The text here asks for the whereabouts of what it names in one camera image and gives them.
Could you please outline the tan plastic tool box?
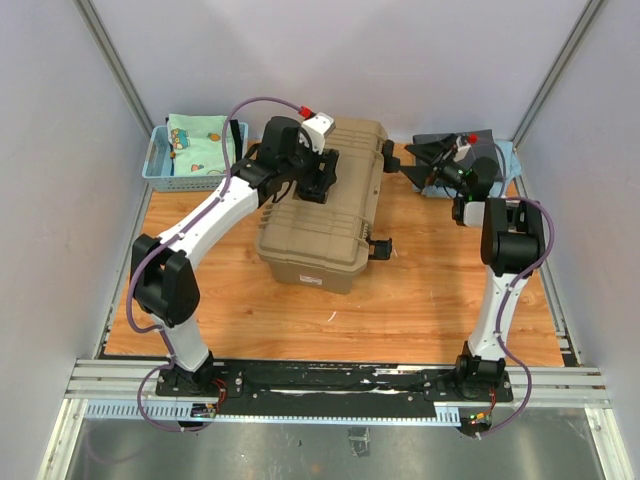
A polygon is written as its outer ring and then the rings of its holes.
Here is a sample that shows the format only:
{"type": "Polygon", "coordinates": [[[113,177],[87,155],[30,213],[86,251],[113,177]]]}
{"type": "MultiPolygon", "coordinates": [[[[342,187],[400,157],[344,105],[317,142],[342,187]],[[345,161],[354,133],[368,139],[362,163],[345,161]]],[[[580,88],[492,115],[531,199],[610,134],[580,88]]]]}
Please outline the tan plastic tool box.
{"type": "Polygon", "coordinates": [[[276,281],[351,291],[369,260],[387,139],[377,121],[337,117],[326,143],[339,152],[337,180],[326,202],[291,192],[262,210],[256,250],[276,281]]]}

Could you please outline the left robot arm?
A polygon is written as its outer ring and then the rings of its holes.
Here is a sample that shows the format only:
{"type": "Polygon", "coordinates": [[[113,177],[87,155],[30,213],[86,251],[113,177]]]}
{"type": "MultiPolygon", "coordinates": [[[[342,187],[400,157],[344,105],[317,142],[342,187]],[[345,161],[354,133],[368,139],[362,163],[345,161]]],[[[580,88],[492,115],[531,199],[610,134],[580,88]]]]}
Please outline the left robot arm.
{"type": "Polygon", "coordinates": [[[297,187],[306,201],[323,203],[336,181],[339,153],[325,146],[335,121],[325,113],[298,122],[271,118],[260,143],[230,168],[230,176],[182,221],[132,245],[127,301],[148,314],[169,353],[165,370],[190,394],[212,393],[222,382],[196,320],[196,270],[228,231],[267,201],[297,187]]]}

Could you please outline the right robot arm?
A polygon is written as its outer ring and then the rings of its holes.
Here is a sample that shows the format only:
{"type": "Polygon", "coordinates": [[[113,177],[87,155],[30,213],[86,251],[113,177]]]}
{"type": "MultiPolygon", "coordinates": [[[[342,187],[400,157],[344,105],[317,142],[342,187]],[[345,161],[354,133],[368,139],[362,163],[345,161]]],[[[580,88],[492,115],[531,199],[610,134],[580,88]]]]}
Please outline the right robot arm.
{"type": "Polygon", "coordinates": [[[401,169],[420,190],[437,184],[453,191],[453,220],[481,231],[487,280],[478,320],[453,369],[425,382],[430,395],[467,401],[494,400],[504,388],[507,340],[517,303],[546,250],[540,210],[506,197],[506,157],[493,141],[476,153],[483,141],[475,133],[451,133],[413,142],[406,149],[415,163],[401,169]]]}

